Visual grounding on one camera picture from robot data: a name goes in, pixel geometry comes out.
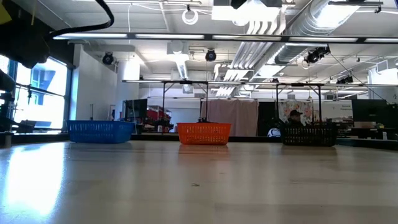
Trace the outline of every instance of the security camera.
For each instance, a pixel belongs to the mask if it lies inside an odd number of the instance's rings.
[[[213,49],[209,49],[206,53],[206,61],[208,62],[213,62],[216,60],[217,58],[217,54]]]
[[[102,58],[102,62],[105,65],[111,65],[114,61],[113,53],[112,52],[106,52],[105,56]]]

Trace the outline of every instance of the ceiling beam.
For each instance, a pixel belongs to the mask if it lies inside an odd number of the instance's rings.
[[[132,32],[77,32],[63,34],[54,39],[61,40],[200,40],[232,42],[276,42],[313,44],[390,44],[398,45],[398,37],[338,37],[338,36],[294,36],[294,35],[248,35],[248,34],[176,34],[176,33],[132,33]]]

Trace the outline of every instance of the black cable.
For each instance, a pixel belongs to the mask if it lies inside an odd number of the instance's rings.
[[[356,78],[355,75],[352,74],[352,72],[350,72],[342,63],[340,63],[339,60],[337,60],[337,58],[335,58],[334,55],[332,55],[331,53],[329,53],[336,61],[337,63],[339,63],[352,77]],[[365,83],[363,83],[361,80],[359,80],[358,78],[356,78],[362,85],[364,85],[366,88],[368,88],[368,90],[372,91],[374,94],[376,94],[376,96],[380,97],[380,99],[385,100],[387,102],[387,104],[390,105],[390,103],[384,99],[383,97],[381,97],[380,95],[378,95],[374,90],[372,90],[370,87],[368,87]]]
[[[87,31],[100,30],[100,29],[106,29],[106,28],[111,27],[114,23],[114,16],[113,16],[109,6],[104,2],[104,0],[95,0],[95,1],[105,10],[107,15],[109,16],[108,22],[105,22],[103,24],[98,24],[98,25],[92,25],[92,26],[82,26],[82,27],[60,29],[60,30],[50,33],[48,36],[46,36],[45,39],[51,40],[54,37],[62,35],[62,34],[76,33],[76,32],[87,32]]]

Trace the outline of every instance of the overhead rail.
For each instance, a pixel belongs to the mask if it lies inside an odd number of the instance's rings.
[[[78,32],[55,37],[61,40],[204,40],[236,42],[280,42],[310,44],[398,44],[398,37],[338,37],[248,34],[171,34],[132,32]]]
[[[179,83],[179,84],[204,84],[204,85],[259,85],[259,86],[332,86],[332,87],[385,87],[397,88],[398,85],[385,85],[385,84],[332,84],[332,83],[271,83],[271,82],[214,82],[214,81],[195,81],[195,80],[122,80],[124,83]]]

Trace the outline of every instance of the light fixture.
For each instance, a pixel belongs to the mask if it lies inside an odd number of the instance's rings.
[[[162,83],[160,80],[122,80],[126,83]]]
[[[252,83],[252,82],[248,82],[246,84],[248,84],[248,85],[276,85],[277,83],[256,83],[256,82]]]
[[[365,43],[398,43],[398,38],[367,38]]]
[[[72,0],[72,1],[76,1],[76,2],[93,2],[95,0]],[[163,4],[196,4],[201,6],[201,2],[200,1],[173,1],[173,0],[160,0],[160,1],[141,1],[141,0],[104,0],[104,2],[108,3],[108,4],[132,4],[132,3],[136,3],[136,4],[159,4],[159,3],[163,3]]]
[[[256,41],[280,41],[281,37],[262,35],[213,35],[215,40],[256,40]]]
[[[286,43],[288,47],[327,47],[328,44],[316,44],[316,43]]]
[[[204,39],[200,34],[136,34],[137,39]]]
[[[351,37],[291,37],[289,41],[295,42],[346,42],[353,43],[356,42],[358,38]]]
[[[165,96],[167,100],[200,100],[200,97],[179,97],[179,96]],[[148,96],[148,99],[163,99],[161,96]]]
[[[240,85],[241,82],[208,82],[209,84]]]
[[[127,34],[115,34],[115,33],[69,33],[62,34],[54,37],[55,40],[66,40],[66,39],[126,39]]]

